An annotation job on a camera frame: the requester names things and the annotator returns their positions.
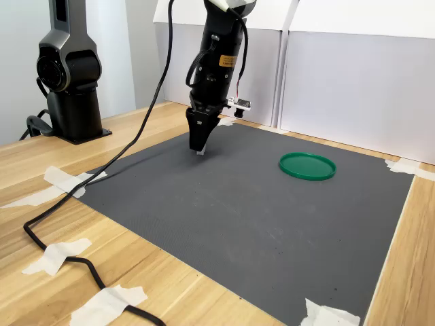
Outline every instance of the black cable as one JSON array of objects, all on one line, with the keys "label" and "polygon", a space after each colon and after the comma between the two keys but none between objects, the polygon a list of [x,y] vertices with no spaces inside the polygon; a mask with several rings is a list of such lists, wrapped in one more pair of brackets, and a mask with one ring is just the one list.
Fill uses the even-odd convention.
[{"label": "black cable", "polygon": [[243,34],[245,35],[245,49],[243,50],[243,62],[242,62],[242,67],[240,69],[240,73],[239,73],[239,80],[237,80],[237,97],[239,97],[239,82],[240,79],[243,76],[243,73],[245,72],[245,66],[246,66],[246,56],[247,56],[247,46],[248,46],[248,35],[247,35],[247,28],[246,28],[246,24],[245,21],[243,20],[243,18],[236,13],[232,8],[228,8],[228,11],[236,17],[236,19],[241,23],[242,25],[242,29],[243,29]]},{"label": "black cable", "polygon": [[[142,125],[136,135],[136,137],[114,158],[112,158],[106,165],[102,166],[95,174],[93,174],[91,177],[87,178],[87,180],[81,182],[80,184],[76,185],[64,198],[59,200],[55,205],[50,207],[48,210],[43,212],[42,214],[36,216],[34,219],[31,219],[30,221],[26,222],[23,225],[23,228],[25,232],[31,237],[31,239],[41,248],[42,250],[46,250],[47,246],[36,236],[35,233],[31,230],[30,226],[42,219],[44,219],[47,216],[50,216],[53,212],[55,212],[57,209],[59,209],[64,203],[66,203],[73,195],[76,193],[78,189],[81,187],[84,187],[88,183],[90,183],[92,180],[94,180],[96,177],[98,177],[104,170],[106,170],[109,166],[111,166],[118,158],[120,158],[130,147],[132,147],[141,136],[143,129],[145,128],[145,125],[147,124],[148,118],[150,117],[150,114],[152,112],[152,109],[154,108],[154,105],[156,104],[158,93],[160,92],[160,89],[162,88],[163,81],[166,78],[166,75],[168,73],[169,64],[171,63],[171,55],[172,55],[172,40],[173,40],[173,26],[172,26],[172,4],[174,0],[169,1],[168,5],[168,21],[169,21],[169,47],[168,47],[168,56],[166,65],[164,66],[164,71],[162,74],[162,77],[160,78],[160,81],[158,82],[156,92],[154,94],[154,98],[152,99],[150,108],[147,111],[147,114],[145,115],[145,118],[143,119]],[[101,280],[101,277],[98,275],[97,270],[95,269],[92,262],[90,262],[88,259],[80,258],[80,257],[67,257],[65,261],[75,262],[75,263],[82,263],[86,264],[92,274],[92,277],[97,282],[97,285],[100,287],[100,289],[104,289],[106,286],[104,282]],[[126,311],[132,312],[133,314],[136,314],[137,316],[141,316],[151,322],[153,322],[157,326],[165,326],[165,323],[161,321],[158,317],[153,316],[152,314],[133,307],[133,306],[127,306]]]},{"label": "black cable", "polygon": [[192,64],[190,65],[189,71],[188,71],[188,75],[186,76],[186,85],[189,87],[194,87],[195,85],[198,85],[201,80],[197,81],[194,84],[190,83],[190,80],[192,79],[193,73],[195,72],[197,66],[199,65],[199,63],[201,62],[201,60],[208,54],[212,53],[214,50],[216,50],[216,43],[215,40],[212,39],[211,40],[211,45],[210,48],[208,50],[202,50],[201,52],[198,53],[198,55],[196,56],[196,58],[193,60]]},{"label": "black cable", "polygon": [[[41,112],[38,113],[38,117],[42,117],[45,113],[47,113],[48,115],[50,115],[50,112],[48,112],[47,109],[42,110]],[[20,137],[20,139],[18,141],[22,141],[24,139],[26,139],[26,137],[29,135],[29,129],[27,129],[24,134],[22,134],[22,136]]]},{"label": "black cable", "polygon": [[[44,88],[44,85],[42,84],[41,78],[37,77],[36,78],[36,84],[38,84],[39,89],[41,90],[41,93],[45,96],[45,98],[47,98],[48,93],[46,91],[46,89]],[[50,115],[50,113],[48,112],[47,109],[42,110],[41,112],[38,113],[38,117],[42,117],[45,113],[47,113],[48,115]],[[26,130],[24,132],[24,134],[22,134],[22,136],[20,137],[20,139],[18,141],[22,141],[23,139],[26,139],[26,137],[29,135],[29,129]]]}]

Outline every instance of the black mat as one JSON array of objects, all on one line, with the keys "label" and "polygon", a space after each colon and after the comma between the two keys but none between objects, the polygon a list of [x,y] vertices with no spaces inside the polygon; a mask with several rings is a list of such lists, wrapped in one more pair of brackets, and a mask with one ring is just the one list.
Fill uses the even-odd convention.
[{"label": "black mat", "polygon": [[[303,151],[336,176],[278,167]],[[305,298],[364,318],[413,179],[384,160],[241,125],[217,127],[205,156],[188,134],[116,162],[82,198],[288,325]]]}]

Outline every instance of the wooden tabletop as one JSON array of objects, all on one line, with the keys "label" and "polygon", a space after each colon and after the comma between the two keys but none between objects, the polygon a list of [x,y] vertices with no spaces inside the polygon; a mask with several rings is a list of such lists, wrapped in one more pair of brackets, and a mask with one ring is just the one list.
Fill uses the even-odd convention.
[{"label": "wooden tabletop", "polygon": [[[174,103],[158,105],[141,138],[126,155],[187,132],[185,110],[183,105]],[[47,188],[49,184],[43,177],[51,165],[70,175],[103,165],[133,139],[144,116],[142,109],[105,119],[103,127],[113,134],[78,146],[55,137],[35,137],[0,147],[0,206]],[[292,132],[287,135],[388,160],[399,159]],[[435,172],[435,166],[421,167]],[[37,207],[0,209],[0,325],[68,325],[71,313],[99,291],[89,270],[81,264],[65,263],[56,276],[45,272],[21,274],[42,254],[22,225],[58,200]],[[149,298],[139,307],[167,325],[281,324],[75,198],[33,229],[47,244],[90,239],[92,245],[80,257],[94,263],[107,286],[142,286]],[[434,307],[434,182],[415,177],[366,325],[435,325]],[[113,325],[148,324],[128,312],[113,322]]]}]

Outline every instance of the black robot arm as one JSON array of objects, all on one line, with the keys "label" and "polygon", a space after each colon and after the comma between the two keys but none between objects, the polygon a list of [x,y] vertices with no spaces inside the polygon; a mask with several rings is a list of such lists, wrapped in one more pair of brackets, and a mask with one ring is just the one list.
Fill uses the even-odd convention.
[{"label": "black robot arm", "polygon": [[204,27],[201,51],[188,71],[186,84],[192,88],[186,117],[190,129],[190,149],[202,151],[211,131],[218,125],[224,107],[237,107],[236,117],[243,116],[237,99],[227,100],[232,74],[243,34],[245,51],[239,80],[245,69],[247,55],[247,29],[243,17],[255,7],[253,0],[204,0],[207,21]]},{"label": "black robot arm", "polygon": [[111,134],[101,126],[96,91],[101,63],[87,33],[86,0],[49,0],[49,4],[51,31],[39,43],[37,73],[50,90],[52,131],[38,117],[28,120],[29,131],[39,130],[74,144]]}]

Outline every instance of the masking tape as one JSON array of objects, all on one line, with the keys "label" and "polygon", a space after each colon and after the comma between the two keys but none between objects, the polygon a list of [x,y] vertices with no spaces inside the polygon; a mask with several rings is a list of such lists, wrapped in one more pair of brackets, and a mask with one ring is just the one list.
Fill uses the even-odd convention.
[{"label": "masking tape", "polygon": [[288,133],[288,131],[286,131],[286,130],[276,129],[276,128],[272,128],[272,127],[268,127],[268,126],[260,126],[260,127],[258,127],[258,129],[274,132],[275,134],[286,134],[286,133]]},{"label": "masking tape", "polygon": [[220,121],[218,126],[232,126],[233,122],[237,120],[236,117],[223,117]]},{"label": "masking tape", "polygon": [[319,306],[305,299],[307,305],[307,317],[302,320],[300,326],[358,326],[360,318],[353,316],[344,310]]},{"label": "masking tape", "polygon": [[[53,185],[52,187],[44,189],[35,194],[31,194],[30,196],[21,198],[15,202],[11,202],[10,204],[0,207],[0,209],[8,209],[10,207],[25,206],[25,205],[39,206],[40,204],[49,202],[50,200],[59,197],[61,194],[64,194],[65,192],[70,192],[76,185],[78,185],[82,181],[87,180],[87,178],[89,178],[90,176],[91,175],[89,173],[82,173],[76,177],[73,177],[68,173],[63,172],[62,170],[54,166],[50,166],[46,170],[46,173],[44,175],[44,180],[50,182]],[[103,172],[98,177],[96,177],[93,181],[96,181],[106,176],[107,173]],[[77,190],[77,192],[74,194],[74,197],[80,198],[81,196],[84,195],[84,193],[85,193],[84,188],[81,188]]]},{"label": "masking tape", "polygon": [[71,314],[70,326],[103,326],[118,318],[124,309],[137,306],[147,299],[142,287],[123,289],[120,285],[106,287],[84,306]]},{"label": "masking tape", "polygon": [[397,162],[385,160],[385,163],[392,172],[417,175],[418,177],[435,181],[435,173],[428,172],[420,168],[420,162],[401,158]]},{"label": "masking tape", "polygon": [[80,239],[74,242],[60,242],[50,244],[39,260],[30,264],[22,271],[23,274],[32,275],[45,270],[47,274],[54,276],[59,271],[68,256],[77,256],[85,251],[92,243],[88,239]]},{"label": "masking tape", "polygon": [[205,148],[206,148],[206,146],[207,146],[207,144],[206,145],[204,145],[204,148],[203,148],[203,150],[202,151],[198,151],[196,154],[197,155],[200,155],[200,156],[204,156],[204,154],[205,154]]},{"label": "masking tape", "polygon": [[247,5],[253,3],[255,0],[226,0],[230,8],[240,7],[241,5]]}]

